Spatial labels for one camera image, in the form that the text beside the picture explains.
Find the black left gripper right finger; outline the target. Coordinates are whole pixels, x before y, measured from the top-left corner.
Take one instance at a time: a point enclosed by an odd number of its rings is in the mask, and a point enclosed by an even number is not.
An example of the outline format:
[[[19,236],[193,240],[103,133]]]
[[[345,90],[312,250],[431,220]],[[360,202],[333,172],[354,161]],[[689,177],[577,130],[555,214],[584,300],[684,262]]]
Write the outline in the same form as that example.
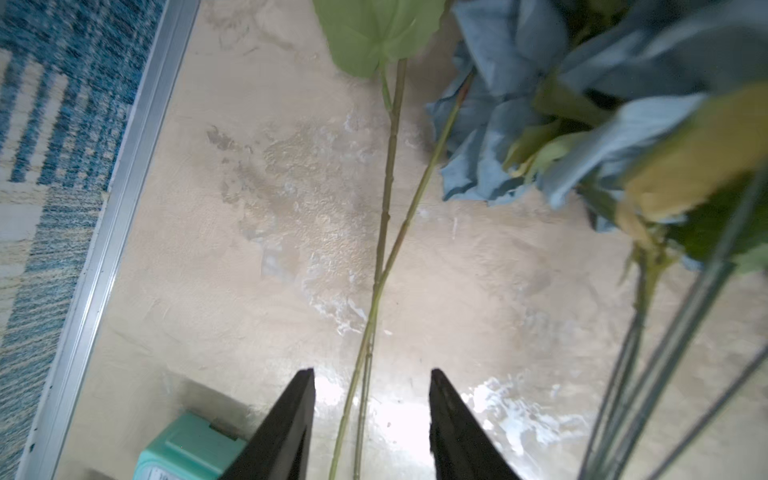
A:
[[[520,479],[440,369],[431,371],[429,406],[437,479]]]

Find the orange marigold flower stem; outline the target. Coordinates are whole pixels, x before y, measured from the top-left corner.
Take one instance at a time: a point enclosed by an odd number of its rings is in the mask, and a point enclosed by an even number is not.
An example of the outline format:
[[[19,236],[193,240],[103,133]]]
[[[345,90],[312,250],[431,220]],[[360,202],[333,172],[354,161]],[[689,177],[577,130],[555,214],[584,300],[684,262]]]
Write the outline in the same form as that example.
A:
[[[387,162],[385,167],[385,186],[383,195],[383,205],[381,212],[381,222],[379,228],[379,237],[376,250],[376,267],[374,273],[374,286],[372,290],[371,306],[368,315],[368,321],[362,334],[359,352],[355,361],[354,370],[350,380],[350,384],[347,390],[347,395],[343,407],[343,413],[339,422],[337,436],[334,444],[332,460],[329,467],[328,477],[335,479],[338,473],[338,467],[342,458],[342,447],[348,431],[348,424],[352,414],[352,407],[354,406],[354,399],[356,395],[360,396],[359,399],[359,414],[358,414],[358,433],[356,434],[355,443],[355,459],[353,462],[353,475],[354,479],[358,479],[361,474],[361,458],[363,451],[363,443],[365,438],[365,423],[367,418],[368,399],[370,391],[370,382],[372,375],[372,361],[375,350],[375,336],[378,328],[378,314],[380,309],[381,299],[383,297],[384,288],[386,282],[391,274],[397,256],[404,243],[406,235],[409,231],[411,222],[417,213],[419,204],[426,192],[427,186],[431,180],[431,175],[434,172],[437,161],[444,153],[446,143],[449,134],[456,122],[458,112],[468,96],[469,90],[476,75],[476,70],[472,68],[465,79],[460,84],[457,93],[455,103],[450,110],[448,118],[440,131],[438,140],[436,141],[434,151],[428,161],[428,164],[424,170],[424,173],[419,181],[419,184],[414,192],[413,198],[408,207],[406,216],[398,231],[394,244],[392,245],[389,253],[385,252],[386,247],[386,235],[387,235],[387,222],[389,221],[389,205],[391,203],[392,182],[394,162],[396,158],[396,147],[392,147],[388,150]]]

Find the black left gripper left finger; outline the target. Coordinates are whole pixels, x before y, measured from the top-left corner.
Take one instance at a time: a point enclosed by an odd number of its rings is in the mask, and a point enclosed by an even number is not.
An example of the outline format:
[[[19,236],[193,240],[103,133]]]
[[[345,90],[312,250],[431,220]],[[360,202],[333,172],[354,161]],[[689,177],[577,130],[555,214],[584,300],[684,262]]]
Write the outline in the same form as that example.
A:
[[[220,479],[304,479],[315,401],[314,370],[298,371]]]

